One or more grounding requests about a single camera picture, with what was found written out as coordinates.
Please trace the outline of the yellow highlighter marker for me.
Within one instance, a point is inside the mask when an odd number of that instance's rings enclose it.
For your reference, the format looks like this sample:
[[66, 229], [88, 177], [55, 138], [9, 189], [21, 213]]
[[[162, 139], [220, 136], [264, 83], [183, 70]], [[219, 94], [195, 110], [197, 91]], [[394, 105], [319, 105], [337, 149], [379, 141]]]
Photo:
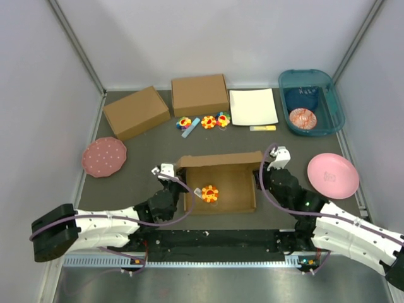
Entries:
[[268, 126], [250, 126], [250, 131], [276, 131], [275, 125], [268, 125]]

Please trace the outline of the light blue marker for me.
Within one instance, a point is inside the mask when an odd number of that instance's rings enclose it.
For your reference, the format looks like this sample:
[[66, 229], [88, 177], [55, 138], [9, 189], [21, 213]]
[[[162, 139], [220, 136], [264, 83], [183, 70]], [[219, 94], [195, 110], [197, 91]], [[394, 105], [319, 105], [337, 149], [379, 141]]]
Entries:
[[198, 126], [200, 121], [201, 121], [200, 118], [198, 118], [198, 117], [195, 118], [192, 121], [191, 125], [185, 131], [183, 131], [183, 133], [181, 134], [181, 137], [187, 138], [192, 133], [192, 131]]

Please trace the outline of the red patterned bowl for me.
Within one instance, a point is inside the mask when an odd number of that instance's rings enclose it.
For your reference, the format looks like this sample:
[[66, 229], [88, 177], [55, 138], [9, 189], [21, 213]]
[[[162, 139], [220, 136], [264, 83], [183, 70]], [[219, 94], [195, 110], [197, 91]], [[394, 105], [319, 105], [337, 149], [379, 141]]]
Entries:
[[294, 109], [289, 115], [290, 122], [299, 129], [311, 130], [317, 125], [316, 115], [309, 109]]

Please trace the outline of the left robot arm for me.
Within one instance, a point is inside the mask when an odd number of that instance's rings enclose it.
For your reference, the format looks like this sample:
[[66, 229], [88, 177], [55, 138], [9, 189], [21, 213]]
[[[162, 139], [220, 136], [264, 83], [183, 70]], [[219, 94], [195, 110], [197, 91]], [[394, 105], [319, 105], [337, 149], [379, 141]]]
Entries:
[[177, 223], [174, 215], [182, 193], [192, 193], [182, 175], [157, 172], [162, 188], [146, 201], [119, 210], [85, 211], [63, 204], [36, 219], [30, 242], [37, 263], [73, 251], [127, 247], [137, 250], [150, 232]]

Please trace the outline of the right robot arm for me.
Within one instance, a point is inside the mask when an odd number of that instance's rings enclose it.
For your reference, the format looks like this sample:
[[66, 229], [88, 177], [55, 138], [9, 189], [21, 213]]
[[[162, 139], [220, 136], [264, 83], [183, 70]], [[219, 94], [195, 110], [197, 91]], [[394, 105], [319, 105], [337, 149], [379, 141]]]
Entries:
[[295, 218], [294, 240], [299, 248], [341, 254], [403, 290], [403, 234], [373, 225], [303, 188], [287, 169], [275, 169], [264, 162], [253, 176], [266, 199]]

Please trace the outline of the dark pink dotted plate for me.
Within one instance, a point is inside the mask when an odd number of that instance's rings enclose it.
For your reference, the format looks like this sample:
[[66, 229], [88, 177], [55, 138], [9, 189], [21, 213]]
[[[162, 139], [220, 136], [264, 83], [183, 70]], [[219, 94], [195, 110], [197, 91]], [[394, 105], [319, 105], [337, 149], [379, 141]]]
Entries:
[[109, 177], [119, 171], [127, 159], [124, 143], [113, 137], [99, 138], [83, 152], [81, 164], [86, 174], [94, 177]]

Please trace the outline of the rainbow flower plush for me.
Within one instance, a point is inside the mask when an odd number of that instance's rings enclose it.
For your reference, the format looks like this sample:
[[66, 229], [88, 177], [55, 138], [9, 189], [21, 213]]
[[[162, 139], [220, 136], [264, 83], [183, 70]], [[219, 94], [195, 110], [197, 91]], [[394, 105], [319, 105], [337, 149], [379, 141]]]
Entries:
[[230, 124], [231, 116], [228, 112], [219, 112], [215, 119], [219, 127], [226, 128]]
[[189, 128], [192, 124], [192, 120], [188, 117], [181, 117], [177, 122], [176, 122], [176, 128], [180, 129], [181, 131], [185, 131], [187, 128]]

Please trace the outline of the light pink plate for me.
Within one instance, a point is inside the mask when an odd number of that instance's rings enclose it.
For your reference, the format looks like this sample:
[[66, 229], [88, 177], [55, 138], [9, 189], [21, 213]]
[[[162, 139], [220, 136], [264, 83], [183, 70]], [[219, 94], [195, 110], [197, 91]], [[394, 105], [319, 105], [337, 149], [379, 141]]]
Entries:
[[307, 176], [313, 188], [331, 199], [346, 199], [359, 188], [359, 174], [346, 158], [334, 153], [321, 153], [307, 166]]

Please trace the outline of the orange yellow flower plush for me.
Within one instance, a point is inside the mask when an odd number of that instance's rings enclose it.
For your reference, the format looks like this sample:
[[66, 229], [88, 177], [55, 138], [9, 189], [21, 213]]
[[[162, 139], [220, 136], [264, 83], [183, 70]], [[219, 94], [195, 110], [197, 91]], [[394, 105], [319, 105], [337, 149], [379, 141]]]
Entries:
[[202, 200], [206, 203], [216, 203], [218, 201], [219, 190], [213, 185], [208, 185], [202, 188], [201, 196]]

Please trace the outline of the white paper tag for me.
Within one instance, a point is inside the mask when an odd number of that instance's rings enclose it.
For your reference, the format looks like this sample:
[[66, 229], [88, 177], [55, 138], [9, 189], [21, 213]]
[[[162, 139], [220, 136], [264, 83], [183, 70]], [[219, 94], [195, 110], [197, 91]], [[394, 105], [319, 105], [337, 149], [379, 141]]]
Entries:
[[199, 197], [200, 199], [203, 198], [203, 196], [202, 196], [202, 191], [201, 191], [201, 189], [198, 188], [198, 187], [194, 190], [194, 194], [195, 194], [197, 197]]

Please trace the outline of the teal plastic bin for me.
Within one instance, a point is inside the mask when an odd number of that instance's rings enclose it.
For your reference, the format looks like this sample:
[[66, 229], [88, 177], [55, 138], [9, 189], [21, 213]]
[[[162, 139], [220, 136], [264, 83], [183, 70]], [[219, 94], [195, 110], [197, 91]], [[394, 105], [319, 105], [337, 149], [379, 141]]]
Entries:
[[319, 137], [342, 129], [345, 114], [328, 74], [290, 69], [280, 74], [278, 84], [287, 125], [295, 134]]

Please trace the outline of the cardboard box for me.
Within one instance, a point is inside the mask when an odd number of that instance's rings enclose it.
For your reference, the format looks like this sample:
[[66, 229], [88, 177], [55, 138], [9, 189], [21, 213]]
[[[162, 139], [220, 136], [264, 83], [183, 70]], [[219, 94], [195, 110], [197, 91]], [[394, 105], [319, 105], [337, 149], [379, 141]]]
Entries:
[[134, 138], [170, 120], [170, 112], [153, 86], [104, 106], [104, 115], [116, 138]]
[[206, 203], [193, 193], [184, 195], [184, 211], [192, 215], [252, 213], [256, 210], [256, 184], [253, 171], [259, 169], [261, 151], [207, 156], [183, 156], [177, 173], [194, 191], [213, 185], [219, 190], [216, 203]]
[[176, 78], [171, 81], [175, 117], [228, 111], [229, 95], [223, 74]]

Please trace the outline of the white square plate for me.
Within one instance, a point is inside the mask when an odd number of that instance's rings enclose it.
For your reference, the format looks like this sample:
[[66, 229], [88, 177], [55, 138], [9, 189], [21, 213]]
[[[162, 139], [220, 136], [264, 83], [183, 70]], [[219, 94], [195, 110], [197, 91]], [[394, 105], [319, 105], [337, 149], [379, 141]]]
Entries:
[[231, 122], [236, 126], [265, 126], [278, 123], [273, 90], [230, 90]]

